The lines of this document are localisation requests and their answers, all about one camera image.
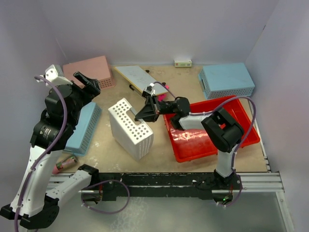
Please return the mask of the white perforated basket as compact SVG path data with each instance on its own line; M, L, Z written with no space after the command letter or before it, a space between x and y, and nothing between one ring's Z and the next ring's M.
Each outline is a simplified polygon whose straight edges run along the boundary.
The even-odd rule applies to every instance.
M136 115L137 111L127 99L119 100L108 112L112 135L123 149L136 161L147 155L154 142L154 133L144 120L139 119L137 125L129 117L129 112Z

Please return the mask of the red plastic tray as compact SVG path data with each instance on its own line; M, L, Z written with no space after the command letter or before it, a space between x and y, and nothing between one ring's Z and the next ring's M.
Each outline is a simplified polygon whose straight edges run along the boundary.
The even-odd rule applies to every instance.
M209 112L230 98L232 97L227 96L200 101L190 104L190 108L193 113ZM248 131L251 120L239 99L225 104L224 109L243 127L245 132ZM196 160L218 153L218 149L214 146L205 130L176 130L170 121L173 116L173 114L168 114L164 115L163 118L177 162Z

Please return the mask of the pink perforated basket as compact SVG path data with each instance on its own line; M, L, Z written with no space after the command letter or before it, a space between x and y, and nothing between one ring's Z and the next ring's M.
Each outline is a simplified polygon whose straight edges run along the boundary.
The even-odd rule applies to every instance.
M115 80L112 75L111 66L108 64L105 56L65 64L62 66L62 68L64 76L81 88L84 87L84 84L82 84L73 76L75 72L81 72L88 78L97 79L99 81L99 87L101 90L115 86Z

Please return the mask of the light blue perforated basket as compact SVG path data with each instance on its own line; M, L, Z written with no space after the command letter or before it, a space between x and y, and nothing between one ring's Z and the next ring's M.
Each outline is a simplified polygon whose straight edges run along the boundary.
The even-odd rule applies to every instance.
M203 66L198 79L207 100L226 96L251 96L255 84L244 63Z

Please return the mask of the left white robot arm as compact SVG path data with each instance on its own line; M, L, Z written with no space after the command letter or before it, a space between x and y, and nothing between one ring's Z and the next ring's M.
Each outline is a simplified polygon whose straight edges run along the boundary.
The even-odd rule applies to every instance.
M33 129L28 164L20 188L14 200L0 210L2 217L13 220L16 232L49 227L61 206L75 193L99 185L98 169L84 164L67 181L47 190L56 162L78 124L81 109L100 94L97 79L80 72L74 73L74 77L84 84L84 88L65 77L35 76L51 90L44 100L46 108L41 119Z

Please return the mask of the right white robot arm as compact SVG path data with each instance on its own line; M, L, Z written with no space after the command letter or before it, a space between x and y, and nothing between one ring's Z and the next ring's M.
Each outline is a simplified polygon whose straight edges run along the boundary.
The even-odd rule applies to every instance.
M212 111L192 113L190 102L185 97L160 102L157 97L147 96L144 106L136 113L134 120L156 122L160 115L174 114L170 119L174 129L206 131L218 150L218 161L214 170L215 185L226 189L235 175L235 152L241 144L244 129L223 106L237 98L224 101Z

